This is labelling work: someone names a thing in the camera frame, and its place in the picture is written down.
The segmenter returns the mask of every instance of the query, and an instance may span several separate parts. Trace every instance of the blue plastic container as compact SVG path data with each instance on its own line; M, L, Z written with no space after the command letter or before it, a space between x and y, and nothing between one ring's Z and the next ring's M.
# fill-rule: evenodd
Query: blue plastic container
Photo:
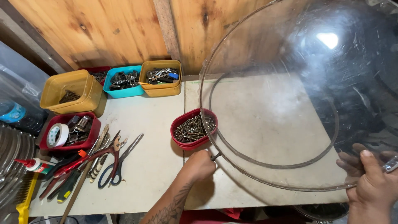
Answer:
M137 72L141 72L141 65L135 65L135 66L127 66L127 67L120 67L120 68L114 68L108 71L106 78L105 78L105 83L103 85L103 90L107 92L109 95L111 95L113 98L123 98L123 97L130 97L130 96L139 96L144 94L144 90L142 89L141 85L137 87L131 87L131 88L126 88L126 89L119 89L119 90L109 90L109 86L111 86L111 78L115 76L116 73L118 72L132 72L133 70L136 70Z

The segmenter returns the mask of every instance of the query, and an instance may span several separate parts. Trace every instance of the red plastic container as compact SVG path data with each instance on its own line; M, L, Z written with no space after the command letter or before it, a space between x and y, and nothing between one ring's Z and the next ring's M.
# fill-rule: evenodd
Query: red plastic container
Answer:
M48 148L47 147L47 134L50 131L50 128L56 123L67 124L69 122L69 120L71 118L73 118L73 116L75 116L75 115L79 116L79 117L83 117L85 115L91 117L93 123L91 125L90 133L88 134L88 139L86 141L84 141L83 143L79 144L79 145L58 146L58 147L54 147L54 148ZM60 115L57 115L57 116L53 117L49 121L49 125L48 125L46 131L44 132L44 135L43 135L43 138L40 141L39 147L40 147L40 149L49 150L49 151L57 151L57 150L79 151L81 149L82 150L88 150L88 149L91 149L91 147L93 147L95 141L97 140L98 135L100 133L100 128L101 128L101 122L97 119L97 117L94 115L93 112L81 112L81 113L74 113L74 114L60 114Z
M93 67L93 68L79 68L78 70L87 70L89 73L95 73L95 72L108 72L111 67L110 66L101 66L101 67ZM105 83L105 78L103 79L102 82L100 82L100 84L103 86Z
M210 110L208 110L208 109L203 109L203 110L205 111L205 115L210 115L210 116L212 116L212 117L214 118L214 122L215 122L215 124L216 124L216 127L215 127L215 129L211 132L211 134L214 134L214 133L217 131L217 126L218 126L217 117L216 117L216 115L215 115L212 111L210 111ZM181 147L182 149L184 149L184 150L193 150L193 149L196 149L196 148L198 148L199 146L201 146L201 145L203 145L203 144L205 144L206 142L209 141L209 137L208 137L208 136L205 136L205 137L199 138L198 140L196 140L196 141L194 141L194 142L182 143L182 142L179 142L179 141L178 141L177 139L175 139L175 137L174 137L174 134L173 134L173 133L174 133L174 131L177 129L178 126L180 126L181 124L183 124L183 123L184 123L185 121L187 121L188 119L194 118L195 116L197 116L197 115L199 115L199 114L200 114L200 108L197 108L197 109L191 110L191 111L189 111L189 112L187 112L187 113L185 113L185 114L179 116L179 117L176 118L176 119L173 121L173 123L172 123L172 126L171 126L171 128L170 128L170 133L171 133L171 135L172 135L172 138L173 138L173 140L176 142L176 144L177 144L179 147Z

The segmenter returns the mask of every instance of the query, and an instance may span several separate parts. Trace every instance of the roll of tape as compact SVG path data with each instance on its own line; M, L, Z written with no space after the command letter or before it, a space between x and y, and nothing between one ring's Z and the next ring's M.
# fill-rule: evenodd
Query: roll of tape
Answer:
M54 148L62 146L68 140L69 128L66 124L57 123L54 124L47 135L47 146Z

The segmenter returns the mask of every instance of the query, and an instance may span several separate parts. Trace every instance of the forearm tattoo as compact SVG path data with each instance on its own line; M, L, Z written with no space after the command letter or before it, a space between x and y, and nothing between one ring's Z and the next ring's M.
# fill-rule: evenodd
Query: forearm tattoo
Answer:
M184 210L185 200L191 190L192 183L187 183L173 198L170 205L159 210L159 212L152 216L146 224L178 224L181 217L182 210Z

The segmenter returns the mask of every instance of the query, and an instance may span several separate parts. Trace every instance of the plastic bottle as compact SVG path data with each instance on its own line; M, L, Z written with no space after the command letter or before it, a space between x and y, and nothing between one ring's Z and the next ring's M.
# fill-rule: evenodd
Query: plastic bottle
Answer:
M21 131L38 136L44 124L42 114L29 113L18 103L0 98L0 120Z
M23 163L23 165L29 171L44 173L44 174L47 174L49 170L55 165L55 163L50 163L41 160L39 158L33 158L28 160L14 159L14 161Z

